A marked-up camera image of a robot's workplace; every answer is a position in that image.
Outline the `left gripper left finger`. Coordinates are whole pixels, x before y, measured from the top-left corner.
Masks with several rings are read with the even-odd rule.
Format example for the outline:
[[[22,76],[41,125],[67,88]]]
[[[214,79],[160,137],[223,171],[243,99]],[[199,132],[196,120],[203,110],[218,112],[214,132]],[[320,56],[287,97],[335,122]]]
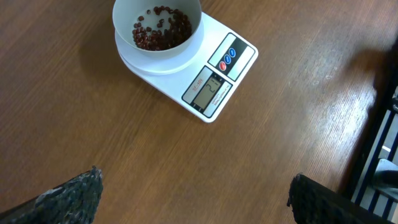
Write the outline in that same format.
[[[92,167],[14,208],[1,213],[7,224],[93,223],[103,191],[103,175]]]

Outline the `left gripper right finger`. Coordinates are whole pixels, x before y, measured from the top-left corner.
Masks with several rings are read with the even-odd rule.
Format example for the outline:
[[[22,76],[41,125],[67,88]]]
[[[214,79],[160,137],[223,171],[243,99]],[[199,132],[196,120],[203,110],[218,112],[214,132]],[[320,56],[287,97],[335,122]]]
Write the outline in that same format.
[[[392,224],[303,174],[292,179],[287,206],[298,224]]]

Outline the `white digital kitchen scale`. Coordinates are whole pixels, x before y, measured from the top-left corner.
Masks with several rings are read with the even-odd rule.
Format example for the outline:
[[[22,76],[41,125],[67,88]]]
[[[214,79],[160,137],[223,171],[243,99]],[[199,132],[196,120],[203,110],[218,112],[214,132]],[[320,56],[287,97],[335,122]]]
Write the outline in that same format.
[[[258,50],[203,13],[197,33],[180,54],[154,59],[115,35],[123,63],[148,84],[206,123],[213,122],[258,57]]]

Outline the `black metal rack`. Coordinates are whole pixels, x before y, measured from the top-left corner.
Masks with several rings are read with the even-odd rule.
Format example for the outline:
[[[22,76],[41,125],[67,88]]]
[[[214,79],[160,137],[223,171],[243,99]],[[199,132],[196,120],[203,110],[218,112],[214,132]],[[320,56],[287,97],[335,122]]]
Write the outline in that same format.
[[[341,193],[383,220],[397,223],[397,43],[383,56],[383,84]]]

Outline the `white round bowl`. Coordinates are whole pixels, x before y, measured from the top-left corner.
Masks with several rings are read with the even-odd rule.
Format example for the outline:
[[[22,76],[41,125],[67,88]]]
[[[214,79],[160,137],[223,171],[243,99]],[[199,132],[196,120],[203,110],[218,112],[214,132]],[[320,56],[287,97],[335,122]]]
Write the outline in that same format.
[[[199,0],[116,0],[115,31],[150,57],[171,57],[187,49],[200,29]]]

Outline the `beans in white bowl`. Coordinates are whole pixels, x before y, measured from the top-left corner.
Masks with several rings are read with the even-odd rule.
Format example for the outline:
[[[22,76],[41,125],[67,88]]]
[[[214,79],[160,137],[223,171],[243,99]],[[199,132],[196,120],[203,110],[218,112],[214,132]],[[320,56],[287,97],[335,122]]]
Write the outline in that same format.
[[[181,10],[155,6],[137,18],[132,28],[132,39],[140,49],[161,51],[184,43],[192,33],[192,23]]]

